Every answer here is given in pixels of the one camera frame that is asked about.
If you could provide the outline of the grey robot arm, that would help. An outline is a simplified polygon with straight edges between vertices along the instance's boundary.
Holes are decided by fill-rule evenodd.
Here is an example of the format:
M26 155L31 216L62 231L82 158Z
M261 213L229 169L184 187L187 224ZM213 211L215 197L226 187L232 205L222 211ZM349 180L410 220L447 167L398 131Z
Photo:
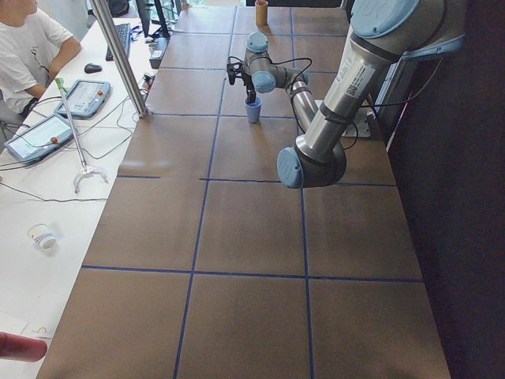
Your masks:
M442 57L462 45L465 1L356 1L339 71L316 103L302 70L274 63L265 34L249 35L245 57L228 62L228 80L243 80L246 104L259 93L286 91L304 133L280 151L277 172L288 188L336 183L346 169L339 140L382 73L399 59Z

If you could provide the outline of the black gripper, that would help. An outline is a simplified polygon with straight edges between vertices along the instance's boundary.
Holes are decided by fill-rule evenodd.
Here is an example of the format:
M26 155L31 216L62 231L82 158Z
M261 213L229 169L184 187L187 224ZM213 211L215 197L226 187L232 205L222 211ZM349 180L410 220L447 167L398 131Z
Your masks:
M252 87L252 77L244 68L244 62L237 57L229 56L226 62L226 73L230 85L234 85L237 79L242 80L246 88L245 103L252 106L256 102L256 91Z

